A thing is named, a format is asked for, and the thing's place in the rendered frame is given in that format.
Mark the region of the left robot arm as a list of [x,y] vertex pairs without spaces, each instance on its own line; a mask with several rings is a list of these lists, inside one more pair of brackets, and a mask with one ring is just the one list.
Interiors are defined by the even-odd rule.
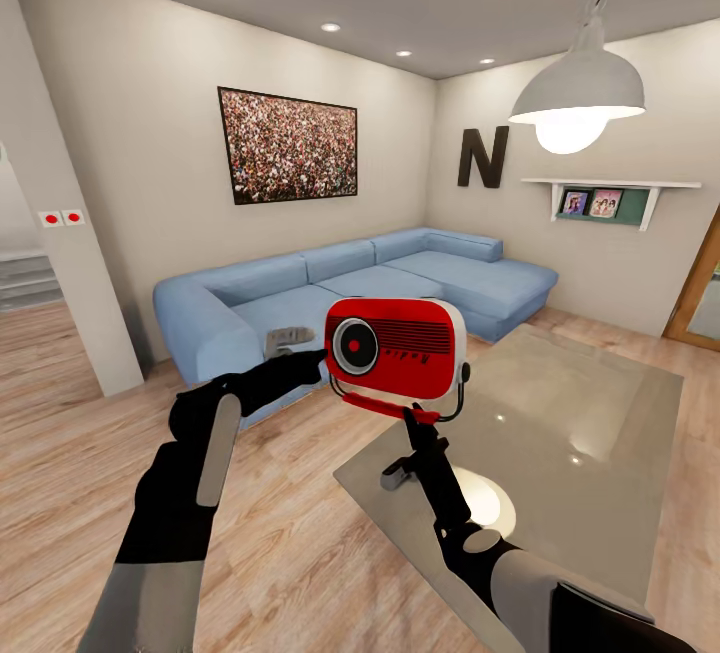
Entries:
[[321,382],[329,351],[293,352],[310,328],[271,330],[267,358],[177,394],[170,428],[134,496],[124,541],[76,653],[193,653],[207,549],[240,417]]

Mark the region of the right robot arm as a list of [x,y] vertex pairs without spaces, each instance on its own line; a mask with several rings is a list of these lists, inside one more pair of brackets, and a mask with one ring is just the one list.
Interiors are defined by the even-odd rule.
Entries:
[[398,491],[419,480],[434,509],[436,532],[448,569],[496,614],[527,653],[707,653],[656,628],[645,607],[577,573],[504,541],[472,516],[433,424],[404,418],[410,457],[380,474],[381,486]]

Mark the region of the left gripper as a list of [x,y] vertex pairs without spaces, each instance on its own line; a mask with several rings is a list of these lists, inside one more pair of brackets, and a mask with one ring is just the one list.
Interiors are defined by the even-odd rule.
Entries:
[[253,368],[262,371],[266,375],[266,379],[270,379],[268,383],[270,383],[272,399],[266,405],[297,389],[300,385],[321,382],[320,363],[328,357],[328,350],[293,352],[290,356],[282,355],[278,358],[270,358],[268,362]]

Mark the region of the radio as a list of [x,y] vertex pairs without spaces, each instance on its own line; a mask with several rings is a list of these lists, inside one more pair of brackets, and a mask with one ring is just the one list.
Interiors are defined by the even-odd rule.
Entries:
[[330,384],[343,401],[404,418],[405,406],[346,393],[338,381],[419,400],[438,400],[458,387],[454,415],[409,408],[423,424],[455,419],[464,405],[466,327],[459,310],[436,297],[349,297],[336,301],[325,323]]

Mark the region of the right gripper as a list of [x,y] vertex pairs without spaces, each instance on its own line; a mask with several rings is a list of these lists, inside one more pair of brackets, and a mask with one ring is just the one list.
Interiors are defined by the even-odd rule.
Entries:
[[402,463],[405,472],[416,471],[431,504],[452,499],[461,489],[445,455],[448,439],[438,438],[439,432],[433,424],[417,422],[409,407],[403,411],[411,446],[415,450]]

